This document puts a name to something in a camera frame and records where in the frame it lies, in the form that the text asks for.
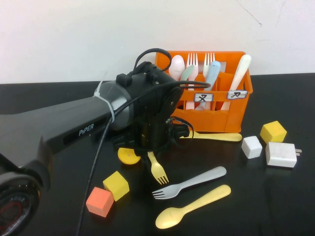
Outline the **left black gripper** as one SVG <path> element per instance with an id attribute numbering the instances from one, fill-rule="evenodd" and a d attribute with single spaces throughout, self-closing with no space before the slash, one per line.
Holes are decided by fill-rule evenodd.
<path id="1" fill-rule="evenodd" d="M 166 152 L 171 130 L 171 119 L 160 120 L 157 117 L 136 122 L 113 137 L 113 146 L 129 148 L 136 151 L 136 155 L 147 156 L 152 151 L 155 156 Z"/>

